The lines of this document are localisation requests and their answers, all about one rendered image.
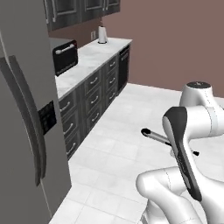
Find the black microwave oven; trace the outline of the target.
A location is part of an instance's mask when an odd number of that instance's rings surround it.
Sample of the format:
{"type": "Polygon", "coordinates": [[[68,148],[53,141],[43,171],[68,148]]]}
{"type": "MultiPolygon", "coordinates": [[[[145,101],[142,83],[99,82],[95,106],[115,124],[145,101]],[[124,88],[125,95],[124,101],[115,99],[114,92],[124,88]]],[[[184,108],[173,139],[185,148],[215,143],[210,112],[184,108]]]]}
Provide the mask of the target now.
{"type": "Polygon", "coordinates": [[[78,64],[78,47],[75,39],[49,38],[56,76],[78,64]]]}

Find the dark drawer cupboard run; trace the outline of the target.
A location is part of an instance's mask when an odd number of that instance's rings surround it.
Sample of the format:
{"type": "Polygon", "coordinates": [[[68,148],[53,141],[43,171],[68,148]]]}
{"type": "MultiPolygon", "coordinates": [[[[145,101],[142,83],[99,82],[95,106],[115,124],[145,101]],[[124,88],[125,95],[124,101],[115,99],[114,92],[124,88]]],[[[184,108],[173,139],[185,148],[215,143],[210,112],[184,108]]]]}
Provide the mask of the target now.
{"type": "Polygon", "coordinates": [[[118,56],[89,75],[59,101],[66,156],[70,158],[105,111],[106,98],[116,97],[118,56]]]}

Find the black dishwasher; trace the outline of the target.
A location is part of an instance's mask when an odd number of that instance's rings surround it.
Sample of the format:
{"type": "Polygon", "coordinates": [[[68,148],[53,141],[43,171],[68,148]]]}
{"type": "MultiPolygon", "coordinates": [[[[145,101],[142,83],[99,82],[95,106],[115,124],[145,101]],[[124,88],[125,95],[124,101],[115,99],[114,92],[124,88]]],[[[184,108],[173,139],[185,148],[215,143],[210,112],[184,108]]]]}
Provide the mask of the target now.
{"type": "Polygon", "coordinates": [[[120,94],[129,77],[129,61],[130,61],[130,45],[124,47],[119,53],[119,67],[118,67],[118,87],[117,93],[120,94]]]}

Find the white paper towel roll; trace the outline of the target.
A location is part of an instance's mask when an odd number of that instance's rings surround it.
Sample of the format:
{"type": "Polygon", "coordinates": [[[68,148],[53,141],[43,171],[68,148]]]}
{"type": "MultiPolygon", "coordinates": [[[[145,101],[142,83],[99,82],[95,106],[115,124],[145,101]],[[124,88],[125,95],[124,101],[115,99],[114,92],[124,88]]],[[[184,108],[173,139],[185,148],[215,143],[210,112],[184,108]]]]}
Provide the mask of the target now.
{"type": "Polygon", "coordinates": [[[98,43],[106,44],[108,42],[108,36],[106,32],[106,28],[104,26],[98,27],[98,43]]]}

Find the grey fridge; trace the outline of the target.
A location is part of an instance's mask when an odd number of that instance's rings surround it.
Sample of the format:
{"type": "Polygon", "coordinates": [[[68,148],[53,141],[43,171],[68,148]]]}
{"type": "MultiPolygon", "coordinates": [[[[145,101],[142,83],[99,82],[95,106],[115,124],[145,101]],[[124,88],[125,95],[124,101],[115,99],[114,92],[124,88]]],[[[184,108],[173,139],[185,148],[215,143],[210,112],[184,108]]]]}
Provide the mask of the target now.
{"type": "Polygon", "coordinates": [[[44,0],[0,0],[0,224],[58,224],[70,188],[44,0]]]}

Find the dark wall cupboard run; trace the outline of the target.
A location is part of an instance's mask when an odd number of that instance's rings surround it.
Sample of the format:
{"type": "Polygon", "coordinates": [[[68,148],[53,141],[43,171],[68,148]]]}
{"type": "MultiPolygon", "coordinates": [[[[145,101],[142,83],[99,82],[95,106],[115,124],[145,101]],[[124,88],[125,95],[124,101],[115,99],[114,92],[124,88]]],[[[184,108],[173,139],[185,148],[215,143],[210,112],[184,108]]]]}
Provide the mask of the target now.
{"type": "Polygon", "coordinates": [[[121,0],[43,0],[49,32],[120,11],[121,0]]]}

